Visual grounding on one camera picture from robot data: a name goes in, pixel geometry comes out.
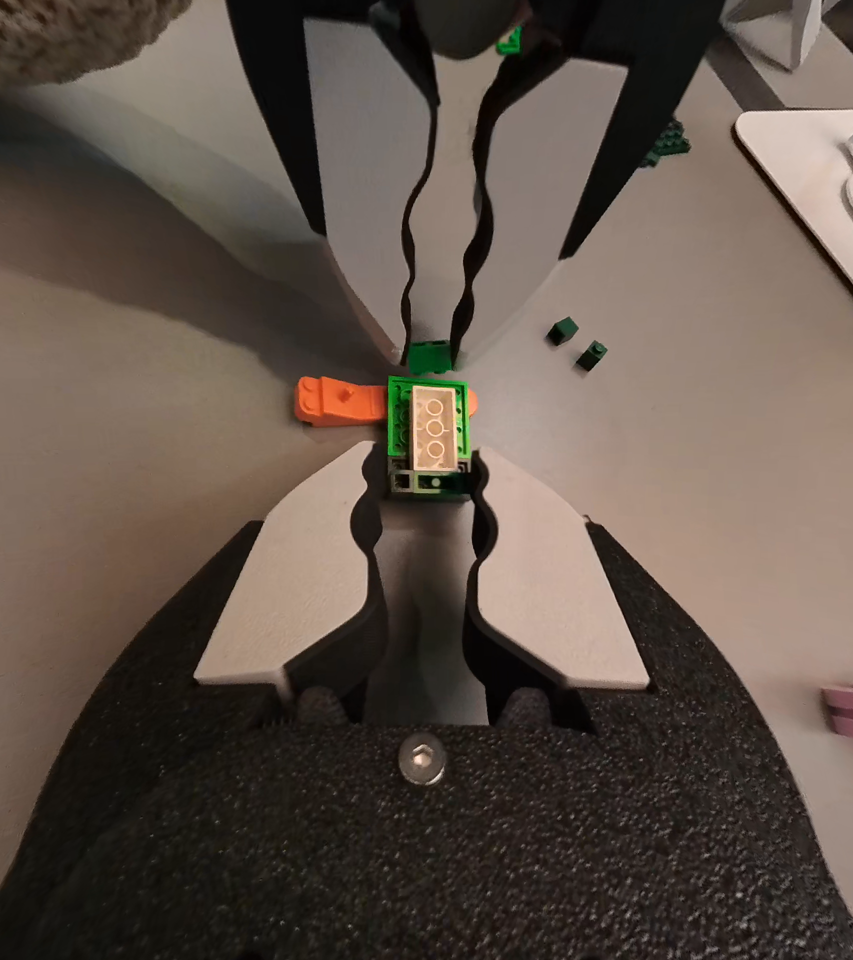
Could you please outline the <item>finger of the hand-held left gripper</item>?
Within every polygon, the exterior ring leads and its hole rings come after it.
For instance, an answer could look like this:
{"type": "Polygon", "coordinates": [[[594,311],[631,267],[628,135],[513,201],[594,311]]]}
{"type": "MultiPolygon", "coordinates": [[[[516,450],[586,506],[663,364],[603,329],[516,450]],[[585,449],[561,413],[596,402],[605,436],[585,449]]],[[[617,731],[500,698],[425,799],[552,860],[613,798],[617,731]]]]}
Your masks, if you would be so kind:
{"type": "Polygon", "coordinates": [[[433,166],[439,89],[414,13],[303,20],[324,237],[364,329],[398,364],[416,276],[410,215],[433,166]]]}
{"type": "Polygon", "coordinates": [[[449,341],[461,368],[496,339],[560,260],[628,77],[564,53],[505,57],[473,140],[477,226],[449,341]]]}

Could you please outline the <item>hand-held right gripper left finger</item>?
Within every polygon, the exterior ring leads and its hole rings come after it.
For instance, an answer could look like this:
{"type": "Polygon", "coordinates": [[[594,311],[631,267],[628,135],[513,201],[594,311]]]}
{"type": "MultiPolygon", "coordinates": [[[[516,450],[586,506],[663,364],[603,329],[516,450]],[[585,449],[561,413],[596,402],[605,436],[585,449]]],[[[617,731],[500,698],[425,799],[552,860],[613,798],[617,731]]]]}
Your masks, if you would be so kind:
{"type": "Polygon", "coordinates": [[[266,515],[195,668],[204,686],[365,687],[388,640],[375,548],[385,447],[362,440],[266,515]]]}

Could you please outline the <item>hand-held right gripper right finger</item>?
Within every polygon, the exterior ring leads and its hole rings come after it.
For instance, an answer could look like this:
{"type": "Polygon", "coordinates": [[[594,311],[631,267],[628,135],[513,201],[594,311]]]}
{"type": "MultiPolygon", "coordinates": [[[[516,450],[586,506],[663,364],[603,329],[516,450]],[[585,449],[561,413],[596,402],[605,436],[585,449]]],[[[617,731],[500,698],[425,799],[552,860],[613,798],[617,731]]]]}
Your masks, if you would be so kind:
{"type": "Polygon", "coordinates": [[[492,447],[473,454],[468,625],[567,690],[646,690],[645,665],[586,518],[492,447]]]}

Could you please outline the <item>pile of green lego bricks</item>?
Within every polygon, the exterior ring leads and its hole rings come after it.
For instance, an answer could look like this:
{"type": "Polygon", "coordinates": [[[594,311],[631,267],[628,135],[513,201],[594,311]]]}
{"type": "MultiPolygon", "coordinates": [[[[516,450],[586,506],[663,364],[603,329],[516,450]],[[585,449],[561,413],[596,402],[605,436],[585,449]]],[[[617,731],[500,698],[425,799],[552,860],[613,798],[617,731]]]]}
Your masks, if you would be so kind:
{"type": "Polygon", "coordinates": [[[674,116],[670,118],[667,126],[646,152],[637,168],[651,169],[666,158],[684,156],[691,150],[692,144],[686,136],[684,125],[674,116]]]}

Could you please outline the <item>green and white lego assembly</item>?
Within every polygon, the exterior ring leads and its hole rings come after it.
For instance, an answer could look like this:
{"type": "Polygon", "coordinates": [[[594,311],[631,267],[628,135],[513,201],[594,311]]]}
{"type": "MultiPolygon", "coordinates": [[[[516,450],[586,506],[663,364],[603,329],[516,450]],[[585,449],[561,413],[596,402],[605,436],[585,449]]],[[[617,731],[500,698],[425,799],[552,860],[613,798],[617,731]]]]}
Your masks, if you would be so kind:
{"type": "Polygon", "coordinates": [[[389,377],[386,466],[390,497],[440,502],[470,496],[473,398],[464,381],[389,377]]]}

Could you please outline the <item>person's left forearm knit sleeve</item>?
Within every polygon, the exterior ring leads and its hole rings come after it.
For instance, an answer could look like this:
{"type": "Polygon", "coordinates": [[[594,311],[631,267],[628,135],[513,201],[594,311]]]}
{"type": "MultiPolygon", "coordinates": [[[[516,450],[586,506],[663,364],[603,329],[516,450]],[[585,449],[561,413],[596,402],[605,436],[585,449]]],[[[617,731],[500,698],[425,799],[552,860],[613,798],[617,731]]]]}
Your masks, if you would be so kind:
{"type": "Polygon", "coordinates": [[[0,92],[125,64],[191,1],[0,1],[0,92]]]}

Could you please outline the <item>orange lego brick separator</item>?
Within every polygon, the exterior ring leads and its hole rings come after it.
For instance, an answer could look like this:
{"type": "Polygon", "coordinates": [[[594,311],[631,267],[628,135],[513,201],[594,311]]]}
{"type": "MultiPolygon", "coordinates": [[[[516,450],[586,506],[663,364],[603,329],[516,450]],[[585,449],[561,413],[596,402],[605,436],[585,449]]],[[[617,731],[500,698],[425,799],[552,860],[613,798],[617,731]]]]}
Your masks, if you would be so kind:
{"type": "Polygon", "coordinates": [[[409,426],[410,391],[416,385],[455,390],[457,403],[466,405],[467,418],[479,407],[475,392],[462,380],[391,376],[381,385],[359,385],[327,376],[304,376],[294,389],[294,414],[316,427],[393,424],[400,430],[409,426]]]}

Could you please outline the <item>white book stand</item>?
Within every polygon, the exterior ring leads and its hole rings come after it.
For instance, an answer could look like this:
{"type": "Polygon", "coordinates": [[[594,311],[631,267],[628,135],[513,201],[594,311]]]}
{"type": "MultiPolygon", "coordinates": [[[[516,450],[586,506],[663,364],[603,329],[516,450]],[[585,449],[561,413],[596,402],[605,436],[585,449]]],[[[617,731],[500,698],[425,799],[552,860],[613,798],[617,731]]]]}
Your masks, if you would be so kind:
{"type": "Polygon", "coordinates": [[[853,290],[853,109],[747,111],[733,133],[853,290]]]}

